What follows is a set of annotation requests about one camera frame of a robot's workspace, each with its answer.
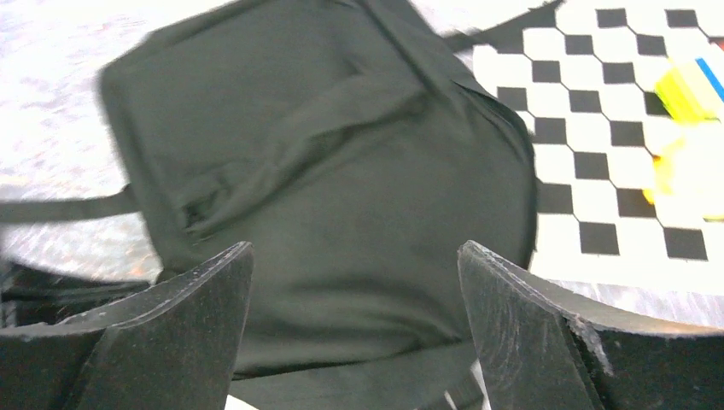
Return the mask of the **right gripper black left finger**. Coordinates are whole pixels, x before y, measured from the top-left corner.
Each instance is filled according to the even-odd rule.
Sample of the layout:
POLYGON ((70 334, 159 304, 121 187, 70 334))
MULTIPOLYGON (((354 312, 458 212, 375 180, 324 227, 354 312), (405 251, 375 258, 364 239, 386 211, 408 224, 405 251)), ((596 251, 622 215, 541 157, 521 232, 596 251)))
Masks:
POLYGON ((2 408, 223 408, 253 269, 245 242, 156 285, 13 264, 1 284, 2 408))

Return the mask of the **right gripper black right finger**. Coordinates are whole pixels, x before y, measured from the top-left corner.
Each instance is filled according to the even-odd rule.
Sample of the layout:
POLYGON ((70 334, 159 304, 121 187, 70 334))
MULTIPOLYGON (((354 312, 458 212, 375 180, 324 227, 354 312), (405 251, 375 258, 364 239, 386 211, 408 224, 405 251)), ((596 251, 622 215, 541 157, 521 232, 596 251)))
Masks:
POLYGON ((594 301, 473 241, 458 273, 492 408, 722 409, 722 330, 594 301))

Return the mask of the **black student backpack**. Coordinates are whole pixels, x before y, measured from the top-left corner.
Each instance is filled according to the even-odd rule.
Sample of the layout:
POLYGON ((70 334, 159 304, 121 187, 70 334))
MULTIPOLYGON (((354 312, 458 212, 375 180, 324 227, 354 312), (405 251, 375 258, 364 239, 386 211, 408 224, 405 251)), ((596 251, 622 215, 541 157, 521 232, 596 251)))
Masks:
POLYGON ((254 246, 231 393, 258 409, 482 405, 456 249, 527 266, 534 150, 458 59, 557 2, 435 33, 407 1, 237 1, 150 33, 99 91, 129 184, 5 223, 139 212, 171 278, 254 246))

